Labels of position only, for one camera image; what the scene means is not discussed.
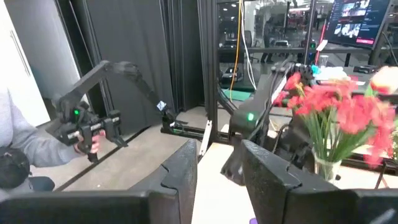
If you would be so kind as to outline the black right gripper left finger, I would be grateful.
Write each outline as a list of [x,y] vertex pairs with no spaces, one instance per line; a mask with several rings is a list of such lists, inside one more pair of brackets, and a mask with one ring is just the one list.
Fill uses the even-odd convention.
[[190,139],[130,189],[18,195],[1,202],[1,223],[191,223],[197,164]]

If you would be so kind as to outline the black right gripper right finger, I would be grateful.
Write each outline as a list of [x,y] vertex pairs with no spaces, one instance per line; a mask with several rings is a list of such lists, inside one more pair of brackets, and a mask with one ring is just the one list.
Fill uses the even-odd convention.
[[251,141],[241,149],[258,223],[397,223],[396,189],[339,189]]

